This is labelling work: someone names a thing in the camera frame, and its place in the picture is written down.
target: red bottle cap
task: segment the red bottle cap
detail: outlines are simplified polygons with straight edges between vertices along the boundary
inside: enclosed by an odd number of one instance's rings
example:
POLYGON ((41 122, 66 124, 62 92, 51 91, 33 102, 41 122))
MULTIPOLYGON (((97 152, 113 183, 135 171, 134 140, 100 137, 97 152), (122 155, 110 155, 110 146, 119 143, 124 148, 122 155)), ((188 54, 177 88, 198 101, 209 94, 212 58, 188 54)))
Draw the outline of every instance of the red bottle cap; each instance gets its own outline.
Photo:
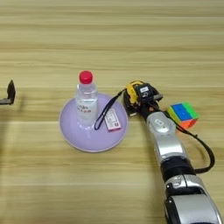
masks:
POLYGON ((82 71, 80 73, 80 83, 90 84, 93 81, 93 75, 89 71, 82 71))

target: black wire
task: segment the black wire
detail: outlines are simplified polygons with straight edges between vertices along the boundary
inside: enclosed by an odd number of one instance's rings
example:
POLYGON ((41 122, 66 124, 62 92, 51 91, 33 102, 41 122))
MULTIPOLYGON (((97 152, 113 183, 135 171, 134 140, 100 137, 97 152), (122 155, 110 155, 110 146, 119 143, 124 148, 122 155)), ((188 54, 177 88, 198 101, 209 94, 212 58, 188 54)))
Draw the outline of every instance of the black wire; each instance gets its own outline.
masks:
POLYGON ((126 88, 122 91, 120 91, 116 96, 114 96, 109 102, 108 104, 104 107, 104 109, 102 110, 101 114, 99 115, 99 117, 96 119, 96 122, 94 124, 94 129, 98 130, 103 123, 103 120, 105 118, 105 116, 107 115, 107 113, 109 112, 109 110, 111 109, 111 107, 114 105, 115 101, 117 100, 117 98, 126 90, 126 88))
MULTIPOLYGON (((168 117, 168 118, 170 118, 171 120, 173 120, 173 119, 171 118, 171 116, 170 116, 166 111, 163 111, 163 110, 161 110, 161 109, 159 109, 159 108, 156 108, 156 107, 154 107, 154 106, 153 106, 152 104, 150 104, 150 103, 149 103, 149 105, 150 105, 151 107, 153 107, 155 110, 164 113, 166 117, 168 117)), ((207 154, 208 154, 208 156, 209 156, 209 159, 210 159, 210 164, 209 164, 209 166, 204 167, 204 168, 194 169, 194 171, 195 171, 196 173, 205 173, 205 172, 210 171, 210 170, 214 167, 214 164, 215 164, 215 157, 214 157, 214 153, 213 153, 213 151, 211 150, 211 148, 210 148, 204 141, 202 141, 202 140, 198 137, 198 135, 194 135, 194 134, 193 134, 192 132, 190 132, 189 130, 184 129, 183 127, 181 127, 181 126, 180 126, 178 123, 176 123, 175 121, 174 121, 174 123, 176 124, 177 129, 178 129, 179 131, 181 131, 182 133, 184 133, 184 134, 186 134, 186 135, 188 135, 188 136, 193 137, 193 138, 196 139, 198 142, 200 142, 200 143, 204 146, 204 148, 205 148, 205 150, 206 150, 206 152, 207 152, 207 154)))

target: rubik's cube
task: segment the rubik's cube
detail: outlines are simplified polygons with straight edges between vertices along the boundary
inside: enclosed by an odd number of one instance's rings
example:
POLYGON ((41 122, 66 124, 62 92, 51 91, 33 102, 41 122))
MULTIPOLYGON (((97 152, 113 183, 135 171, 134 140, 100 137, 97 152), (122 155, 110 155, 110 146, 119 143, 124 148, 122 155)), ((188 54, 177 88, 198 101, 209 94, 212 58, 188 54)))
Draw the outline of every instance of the rubik's cube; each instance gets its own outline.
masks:
POLYGON ((167 112, 182 128, 190 129, 199 119, 198 114, 188 102, 171 105, 167 112))

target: plastic bottle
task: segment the plastic bottle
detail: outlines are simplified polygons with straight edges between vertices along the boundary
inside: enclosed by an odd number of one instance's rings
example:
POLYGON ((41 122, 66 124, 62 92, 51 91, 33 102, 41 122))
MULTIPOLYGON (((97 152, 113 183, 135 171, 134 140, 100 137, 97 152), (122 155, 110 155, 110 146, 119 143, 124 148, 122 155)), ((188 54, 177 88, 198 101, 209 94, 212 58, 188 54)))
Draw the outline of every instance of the plastic bottle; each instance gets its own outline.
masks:
POLYGON ((80 73, 75 100, 78 121, 81 125, 92 126, 98 115, 98 91, 91 72, 80 73))

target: purple plate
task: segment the purple plate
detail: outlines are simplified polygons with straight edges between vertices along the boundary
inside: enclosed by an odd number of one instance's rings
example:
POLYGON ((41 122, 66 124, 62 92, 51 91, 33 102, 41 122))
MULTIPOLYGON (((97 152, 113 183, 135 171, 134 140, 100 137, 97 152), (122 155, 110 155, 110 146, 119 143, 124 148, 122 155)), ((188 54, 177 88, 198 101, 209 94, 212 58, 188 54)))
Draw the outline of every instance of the purple plate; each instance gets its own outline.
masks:
MULTIPOLYGON (((99 114, 110 99, 111 97, 106 94, 98 95, 99 114)), ((123 140, 128 129, 128 117, 121 103, 116 101, 112 107, 115 109, 122 125, 121 129, 113 132, 108 131, 105 122, 102 123, 101 128, 98 130, 95 130, 94 127, 81 127, 77 120, 75 103, 75 99, 71 99, 59 116, 60 130, 69 144, 82 151, 99 152, 109 150, 123 140)))

